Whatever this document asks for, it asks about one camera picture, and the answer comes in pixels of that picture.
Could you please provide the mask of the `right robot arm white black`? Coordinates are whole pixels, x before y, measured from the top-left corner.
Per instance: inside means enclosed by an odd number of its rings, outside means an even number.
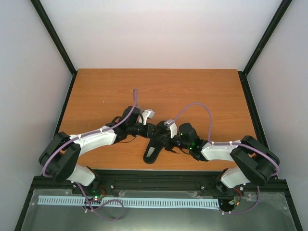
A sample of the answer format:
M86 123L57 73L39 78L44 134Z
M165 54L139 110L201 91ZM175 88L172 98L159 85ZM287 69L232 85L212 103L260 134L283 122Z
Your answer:
M279 159L267 147L251 136L229 142L214 142L201 139L190 123L179 127L173 120L160 123L162 134L158 140L165 150L179 148L197 161L223 160L236 164L222 171L216 180L216 190L221 195L230 189L252 183L264 186L270 177L279 172Z

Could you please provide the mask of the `black shoelace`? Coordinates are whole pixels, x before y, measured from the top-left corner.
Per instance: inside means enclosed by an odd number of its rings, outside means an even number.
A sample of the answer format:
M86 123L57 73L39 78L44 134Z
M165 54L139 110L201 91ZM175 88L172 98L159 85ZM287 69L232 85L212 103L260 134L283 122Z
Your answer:
M187 154L182 148L178 148L177 150L170 149L169 152L174 154Z

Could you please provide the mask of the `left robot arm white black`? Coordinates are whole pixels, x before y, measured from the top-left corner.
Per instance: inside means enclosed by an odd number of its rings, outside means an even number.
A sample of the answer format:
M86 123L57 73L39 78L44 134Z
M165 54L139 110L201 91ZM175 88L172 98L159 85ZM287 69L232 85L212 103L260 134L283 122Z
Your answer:
M153 116L152 109L140 111L129 106L122 116L115 117L97 130L78 135L57 133L38 159L44 168L42 173L56 182L76 182L83 185L88 193L96 193L100 181L89 167L77 164L78 158L99 147L119 143L129 135L151 138L158 132L157 126L148 123Z

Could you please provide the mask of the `black canvas shoe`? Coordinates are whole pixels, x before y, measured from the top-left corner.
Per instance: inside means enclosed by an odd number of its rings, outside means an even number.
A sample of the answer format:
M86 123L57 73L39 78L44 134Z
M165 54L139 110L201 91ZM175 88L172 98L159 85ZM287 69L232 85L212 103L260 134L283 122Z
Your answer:
M160 130L166 130L167 131L167 128L165 127L164 125L164 122L165 121L160 121L156 127L157 127L157 131L160 131ZM143 155L143 161L147 164L153 164L159 153L162 151L163 149L163 146L159 143L155 143L154 141L154 135L150 138L150 141L148 143L148 146L145 150L145 153Z

